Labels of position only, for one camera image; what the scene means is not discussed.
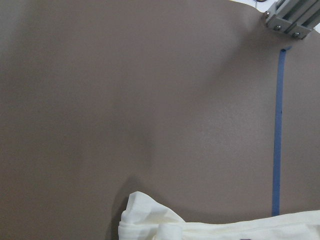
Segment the cream long-sleeve cat shirt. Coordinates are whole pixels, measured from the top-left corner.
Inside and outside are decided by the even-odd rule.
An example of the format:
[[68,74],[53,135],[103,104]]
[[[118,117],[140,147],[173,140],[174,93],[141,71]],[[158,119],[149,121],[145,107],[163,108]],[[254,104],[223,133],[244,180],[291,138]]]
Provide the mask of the cream long-sleeve cat shirt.
[[120,240],[318,240],[318,210],[226,224],[186,222],[149,195],[129,195],[118,225]]

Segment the grey aluminium frame post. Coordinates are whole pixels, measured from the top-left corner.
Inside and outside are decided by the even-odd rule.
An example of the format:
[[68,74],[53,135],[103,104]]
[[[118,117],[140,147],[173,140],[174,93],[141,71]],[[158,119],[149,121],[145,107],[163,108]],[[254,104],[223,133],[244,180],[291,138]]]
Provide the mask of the grey aluminium frame post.
[[267,28],[302,40],[320,29],[320,2],[277,0],[264,12],[264,18]]

